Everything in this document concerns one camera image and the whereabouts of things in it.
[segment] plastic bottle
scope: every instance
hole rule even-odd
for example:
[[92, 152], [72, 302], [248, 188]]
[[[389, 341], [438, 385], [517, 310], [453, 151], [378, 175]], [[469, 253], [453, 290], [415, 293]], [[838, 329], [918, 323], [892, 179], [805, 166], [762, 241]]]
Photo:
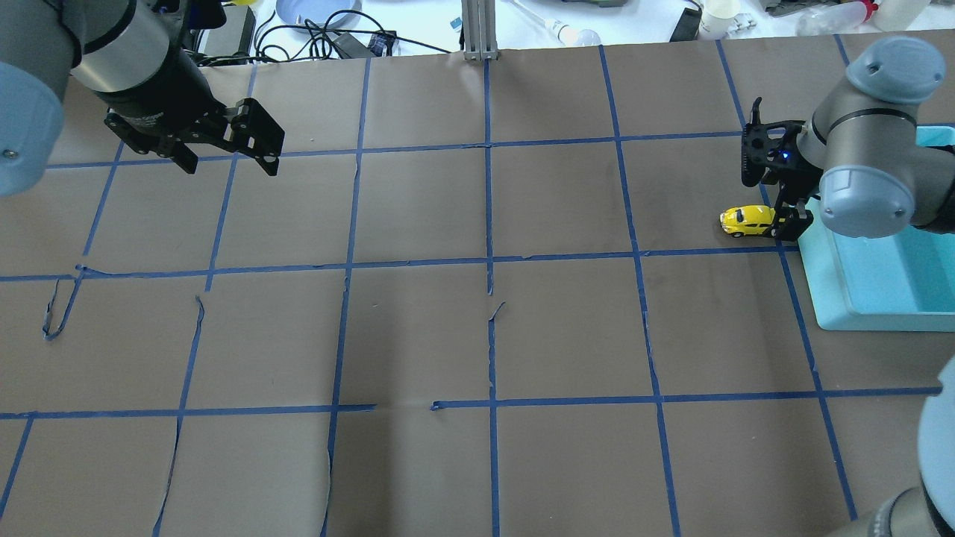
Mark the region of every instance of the plastic bottle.
[[851, 30], [880, 10], [872, 0], [856, 0], [826, 8], [812, 9], [796, 22], [796, 35], [826, 35]]
[[872, 17], [872, 24], [883, 32], [895, 32], [908, 28], [931, 0], [882, 0], [879, 14]]

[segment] white container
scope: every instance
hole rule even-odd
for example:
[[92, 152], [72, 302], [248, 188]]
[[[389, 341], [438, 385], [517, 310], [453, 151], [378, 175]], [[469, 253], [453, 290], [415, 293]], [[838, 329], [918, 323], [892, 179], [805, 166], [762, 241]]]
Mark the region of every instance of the white container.
[[872, 24], [883, 32], [897, 32], [908, 28], [931, 0], [882, 0], [879, 10], [872, 15]]
[[872, 16], [871, 2], [858, 0], [826, 8], [811, 8], [796, 22], [796, 35], [831, 35], [852, 30]]
[[700, 18], [700, 32], [696, 38], [704, 41], [722, 39], [739, 10], [739, 0], [706, 0]]

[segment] gray robot joint cap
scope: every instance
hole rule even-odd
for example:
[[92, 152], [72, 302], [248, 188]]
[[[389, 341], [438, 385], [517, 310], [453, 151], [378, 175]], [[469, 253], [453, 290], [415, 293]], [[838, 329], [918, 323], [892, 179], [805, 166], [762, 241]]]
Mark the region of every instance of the gray robot joint cap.
[[861, 92], [896, 104], [921, 104], [942, 85], [945, 59], [931, 43], [894, 35], [876, 41], [845, 69]]

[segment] black device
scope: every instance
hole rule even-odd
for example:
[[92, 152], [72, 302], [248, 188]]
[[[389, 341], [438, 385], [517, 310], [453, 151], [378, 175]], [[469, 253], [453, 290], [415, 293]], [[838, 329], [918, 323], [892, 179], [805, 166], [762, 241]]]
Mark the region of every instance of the black device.
[[397, 42], [398, 32], [387, 30], [384, 33], [377, 32], [371, 35], [368, 42], [368, 49], [376, 56], [390, 56], [394, 52], [394, 43]]
[[700, 31], [700, 19], [703, 18], [702, 10], [693, 8], [684, 8], [680, 20], [673, 29], [673, 35], [669, 37], [669, 42], [692, 41], [696, 39], [696, 34]]

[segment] black cable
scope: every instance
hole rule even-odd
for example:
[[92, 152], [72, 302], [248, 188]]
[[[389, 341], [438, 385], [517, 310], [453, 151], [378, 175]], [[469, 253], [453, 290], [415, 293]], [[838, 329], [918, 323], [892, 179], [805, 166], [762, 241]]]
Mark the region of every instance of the black cable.
[[331, 15], [329, 15], [329, 18], [325, 19], [325, 28], [327, 29], [327, 28], [329, 27], [329, 24], [331, 24], [331, 19], [335, 18], [336, 16], [338, 16], [338, 15], [340, 15], [340, 14], [345, 14], [345, 13], [354, 13], [354, 14], [356, 14], [356, 15], [361, 15], [361, 16], [367, 18], [368, 20], [370, 20], [372, 23], [374, 23], [374, 25], [377, 26], [377, 27], [378, 27], [378, 30], [380, 30], [382, 33], [384, 33], [384, 31], [385, 31], [385, 27], [384, 27], [384, 26], [381, 26], [381, 23], [379, 23], [378, 21], [374, 20], [374, 19], [371, 17], [371, 15], [366, 14], [366, 13], [363, 13], [363, 12], [358, 11], [358, 10], [338, 10], [338, 11], [332, 13]]
[[272, 19], [275, 18], [275, 13], [276, 11], [272, 10], [272, 14], [265, 20], [265, 22], [260, 24], [259, 28], [255, 29], [255, 33], [252, 34], [252, 43], [255, 43], [256, 41], [259, 40], [259, 33], [262, 32], [262, 29], [265, 28], [268, 25], [268, 23], [272, 22]]
[[[342, 14], [347, 14], [347, 13], [354, 13], [354, 14], [357, 14], [357, 15], [360, 15], [360, 16], [362, 16], [362, 17], [367, 18], [367, 19], [368, 19], [369, 21], [371, 21], [376, 27], [378, 27], [378, 30], [376, 30], [376, 31], [371, 31], [371, 30], [341, 30], [341, 31], [337, 31], [337, 30], [334, 30], [334, 29], [330, 29], [330, 28], [329, 28], [329, 24], [331, 23], [331, 21], [332, 21], [335, 17], [337, 17], [337, 16], [339, 16], [339, 15], [342, 15]], [[331, 58], [331, 53], [332, 53], [332, 51], [334, 50], [334, 46], [332, 45], [333, 38], [332, 38], [329, 34], [332, 33], [332, 34], [335, 34], [335, 35], [337, 36], [338, 33], [344, 33], [344, 32], [386, 35], [386, 36], [391, 37], [391, 38], [393, 38], [393, 39], [395, 39], [395, 40], [405, 41], [405, 42], [407, 42], [407, 43], [412, 43], [412, 44], [417, 45], [417, 46], [419, 46], [419, 47], [424, 47], [424, 48], [426, 48], [426, 49], [431, 49], [431, 50], [433, 50], [433, 51], [437, 51], [437, 52], [440, 52], [440, 53], [445, 53], [445, 54], [450, 54], [450, 53], [451, 53], [451, 51], [447, 51], [447, 50], [445, 50], [445, 49], [442, 49], [442, 48], [440, 48], [440, 47], [436, 47], [436, 46], [434, 46], [434, 45], [429, 45], [429, 44], [427, 44], [427, 43], [422, 43], [421, 41], [416, 41], [416, 40], [414, 40], [414, 39], [409, 39], [409, 38], [407, 38], [407, 37], [401, 37], [401, 36], [397, 36], [397, 35], [391, 35], [391, 34], [389, 34], [389, 33], [387, 33], [387, 32], [385, 31], [385, 28], [381, 25], [381, 23], [379, 23], [377, 20], [375, 20], [375, 19], [374, 19], [373, 17], [371, 17], [370, 15], [368, 15], [368, 14], [366, 14], [366, 13], [363, 13], [362, 11], [358, 11], [358, 10], [339, 10], [339, 11], [336, 11], [336, 12], [332, 13], [331, 15], [329, 15], [329, 18], [326, 19], [324, 25], [319, 25], [319, 24], [315, 23], [314, 21], [311, 21], [311, 20], [309, 20], [309, 19], [306, 19], [306, 20], [304, 21], [304, 24], [280, 24], [280, 25], [273, 26], [272, 28], [269, 28], [269, 29], [263, 31], [263, 28], [265, 27], [265, 25], [267, 25], [273, 18], [275, 18], [275, 14], [276, 14], [275, 11], [273, 11], [273, 12], [272, 12], [272, 15], [269, 16], [268, 19], [267, 19], [262, 25], [260, 25], [259, 29], [256, 30], [256, 32], [253, 34], [253, 39], [252, 39], [253, 43], [252, 43], [252, 45], [253, 45], [253, 47], [254, 47], [254, 49], [255, 49], [254, 57], [267, 57], [267, 58], [269, 58], [269, 60], [266, 60], [266, 61], [271, 61], [271, 62], [276, 62], [276, 63], [285, 63], [285, 62], [289, 62], [289, 61], [301, 61], [301, 60], [309, 60], [309, 59], [318, 59], [318, 60], [321, 60], [321, 59], [330, 59], [330, 58]], [[268, 37], [268, 35], [269, 35], [270, 33], [275, 32], [275, 31], [277, 31], [277, 30], [282, 30], [282, 29], [305, 30], [305, 31], [308, 32], [308, 40], [306, 41], [305, 45], [304, 45], [297, 53], [295, 53], [295, 54], [289, 54], [289, 53], [288, 53], [288, 50], [286, 50], [284, 47], [281, 47], [281, 46], [279, 46], [279, 45], [266, 45], [266, 46], [263, 47], [263, 43], [265, 42], [265, 38]], [[265, 52], [268, 51], [269, 49], [278, 49], [278, 50], [282, 51], [282, 54], [286, 57], [286, 59], [276, 59], [276, 58], [273, 58], [273, 57], [271, 57], [271, 56], [268, 56]], [[299, 57], [299, 56], [305, 51], [305, 49], [308, 49], [308, 51], [309, 51], [309, 56]]]

